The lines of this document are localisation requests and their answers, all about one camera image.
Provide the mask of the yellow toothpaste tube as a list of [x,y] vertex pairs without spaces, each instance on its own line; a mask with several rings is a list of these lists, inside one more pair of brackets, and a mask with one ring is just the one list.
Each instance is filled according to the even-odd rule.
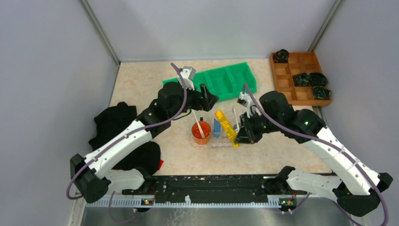
[[218,110],[215,112],[215,116],[221,124],[221,127],[226,132],[226,135],[232,143],[232,146],[234,148],[238,148],[240,144],[235,141],[235,138],[237,137],[237,132],[234,130],[233,126],[230,124],[225,114],[221,110]]

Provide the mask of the green compartment bin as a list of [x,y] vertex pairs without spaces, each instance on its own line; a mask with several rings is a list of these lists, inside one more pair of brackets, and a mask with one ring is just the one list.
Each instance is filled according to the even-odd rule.
[[211,94],[219,97],[219,101],[237,98],[247,84],[252,92],[257,91],[256,79],[246,62],[223,66],[197,72],[193,78],[195,90],[205,84]]

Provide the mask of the blue toothpaste tube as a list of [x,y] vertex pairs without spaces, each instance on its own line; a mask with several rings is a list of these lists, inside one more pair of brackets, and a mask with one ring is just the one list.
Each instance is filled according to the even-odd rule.
[[219,122],[216,118],[214,118],[214,123],[213,123],[213,136],[214,136],[215,138],[219,138],[219,137],[220,137],[220,135],[221,135],[221,129],[222,129],[222,127],[221,127],[220,122]]

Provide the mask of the clear textured plastic tray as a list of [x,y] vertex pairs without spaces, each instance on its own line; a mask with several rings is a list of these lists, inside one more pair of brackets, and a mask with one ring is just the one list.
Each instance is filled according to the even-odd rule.
[[191,133],[188,138],[192,147],[196,149],[214,149],[214,148],[233,148],[233,144],[227,137],[226,133],[222,130],[222,133],[218,134],[218,137],[214,137],[213,129],[202,129],[204,138],[202,138],[197,125],[194,126],[194,133]]

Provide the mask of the orange plastic mug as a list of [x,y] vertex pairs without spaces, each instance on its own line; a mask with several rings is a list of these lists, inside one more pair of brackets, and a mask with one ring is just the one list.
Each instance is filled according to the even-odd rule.
[[193,124],[191,132],[194,142],[198,145],[205,145],[211,139],[211,127],[203,117],[200,117],[198,123]]

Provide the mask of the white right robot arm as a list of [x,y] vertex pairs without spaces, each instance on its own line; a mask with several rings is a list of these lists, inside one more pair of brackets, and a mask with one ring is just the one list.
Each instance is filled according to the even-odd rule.
[[381,193],[391,185],[388,173],[378,173],[356,158],[313,111],[295,110],[284,94],[270,91],[255,102],[247,92],[239,94],[238,103],[246,108],[240,116],[235,138],[239,144],[255,144],[264,134],[280,132],[312,151],[333,175],[308,173],[285,166],[269,185],[269,191],[305,191],[328,198],[347,213],[362,217],[375,210]]

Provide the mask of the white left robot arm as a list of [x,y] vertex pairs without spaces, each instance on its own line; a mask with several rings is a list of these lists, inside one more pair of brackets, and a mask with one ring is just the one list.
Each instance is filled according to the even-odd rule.
[[122,159],[171,126],[171,121],[187,110],[209,112],[219,97],[205,84],[191,90],[178,82],[168,82],[158,91],[157,99],[144,109],[127,128],[95,151],[70,159],[71,181],[87,203],[100,200],[108,191],[136,190],[148,178],[144,170],[131,169],[112,172]]

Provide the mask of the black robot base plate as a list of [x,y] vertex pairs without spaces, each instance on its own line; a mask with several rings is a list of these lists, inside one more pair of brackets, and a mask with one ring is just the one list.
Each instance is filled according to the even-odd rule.
[[284,188],[275,175],[153,176],[137,190],[123,195],[142,197],[142,204],[191,206],[271,206],[294,208],[305,192]]

